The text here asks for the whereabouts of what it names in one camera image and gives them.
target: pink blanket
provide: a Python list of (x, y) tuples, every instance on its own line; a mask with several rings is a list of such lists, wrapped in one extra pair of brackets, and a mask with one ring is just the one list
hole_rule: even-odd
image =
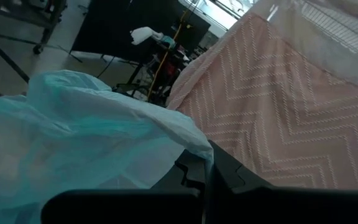
[(275, 185), (358, 189), (358, 86), (255, 14), (183, 71), (168, 108)]

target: concrete floor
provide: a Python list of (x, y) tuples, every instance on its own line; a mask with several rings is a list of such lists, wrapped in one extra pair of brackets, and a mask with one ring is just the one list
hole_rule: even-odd
[[(69, 69), (84, 72), (97, 76), (107, 65), (100, 59), (98, 54), (84, 54), (73, 52), (73, 55), (80, 58), (80, 63), (66, 51), (71, 49), (76, 35), (80, 30), (84, 16), (83, 11), (78, 7), (79, 4), (88, 5), (88, 0), (68, 0), (68, 8), (63, 12), (62, 22), (57, 26), (49, 45), (40, 55), (34, 55), (32, 48), (34, 45), (17, 42), (0, 37), (0, 48), (25, 71), (28, 76), (52, 70)], [(0, 34), (18, 39), (25, 39), (39, 42), (43, 29), (31, 24), (16, 21), (14, 19), (0, 17)], [(114, 59), (110, 67), (103, 73), (101, 80), (110, 86), (117, 83), (125, 83), (132, 72), (133, 65), (120, 62)], [(27, 84), (18, 74), (0, 57), (0, 93), (6, 95), (16, 95), (26, 91)]]

